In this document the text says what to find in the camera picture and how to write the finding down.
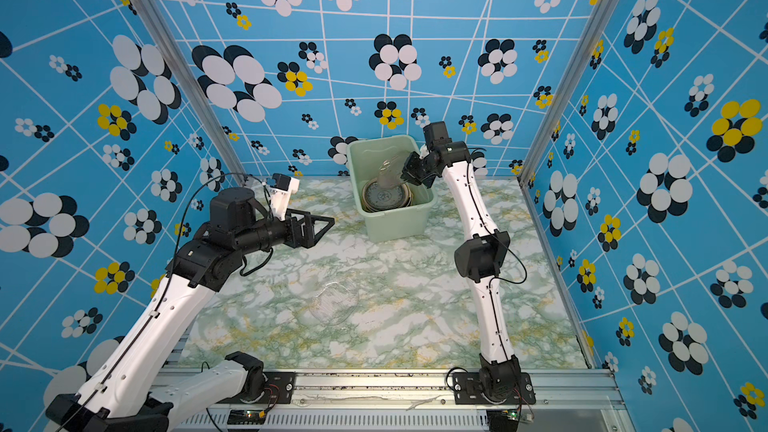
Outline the pink glass plate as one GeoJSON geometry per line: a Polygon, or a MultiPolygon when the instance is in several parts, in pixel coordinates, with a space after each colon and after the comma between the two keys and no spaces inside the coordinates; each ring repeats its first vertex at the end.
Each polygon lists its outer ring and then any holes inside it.
{"type": "Polygon", "coordinates": [[[410,152],[401,151],[382,163],[377,175],[377,184],[381,189],[397,188],[407,182],[403,172],[410,156],[410,152]]]}

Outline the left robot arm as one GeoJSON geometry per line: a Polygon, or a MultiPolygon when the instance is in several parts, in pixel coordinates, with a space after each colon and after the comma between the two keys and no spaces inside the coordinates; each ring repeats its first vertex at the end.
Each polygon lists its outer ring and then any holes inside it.
{"type": "Polygon", "coordinates": [[[60,431],[170,431],[225,399],[275,403],[261,360],[244,352],[227,355],[175,386],[152,384],[174,346],[230,276],[245,270],[247,255],[285,245],[312,248],[333,227],[331,217],[289,207],[297,189],[273,191],[268,206],[252,189],[221,190],[210,219],[174,252],[166,276],[129,333],[75,393],[58,394],[46,416],[60,431]]]}

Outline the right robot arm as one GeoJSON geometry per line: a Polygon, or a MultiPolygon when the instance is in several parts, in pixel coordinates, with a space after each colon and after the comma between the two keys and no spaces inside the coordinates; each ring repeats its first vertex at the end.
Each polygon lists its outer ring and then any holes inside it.
{"type": "Polygon", "coordinates": [[[406,159],[401,177],[431,187],[441,179],[458,210],[465,241],[454,252],[459,275],[470,286],[480,332],[479,379],[487,400],[500,404],[522,387],[519,360],[506,329],[500,272],[509,233],[497,227],[481,197],[467,145],[450,138],[443,122],[424,128],[425,150],[406,159]]]}

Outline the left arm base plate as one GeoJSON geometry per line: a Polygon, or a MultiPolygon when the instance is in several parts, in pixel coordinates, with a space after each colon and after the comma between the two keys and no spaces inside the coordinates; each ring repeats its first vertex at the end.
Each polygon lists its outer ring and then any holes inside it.
{"type": "Polygon", "coordinates": [[[293,371],[266,371],[255,392],[246,391],[226,399],[229,404],[289,404],[296,391],[297,374],[293,371]]]}

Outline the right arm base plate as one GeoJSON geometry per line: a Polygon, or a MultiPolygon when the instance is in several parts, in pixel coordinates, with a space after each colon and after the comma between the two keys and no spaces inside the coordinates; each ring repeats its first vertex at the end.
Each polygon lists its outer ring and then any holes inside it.
{"type": "Polygon", "coordinates": [[[481,379],[478,372],[464,369],[447,374],[444,382],[457,405],[525,406],[537,402],[531,377],[525,372],[514,385],[504,382],[492,385],[490,380],[481,379]]]}

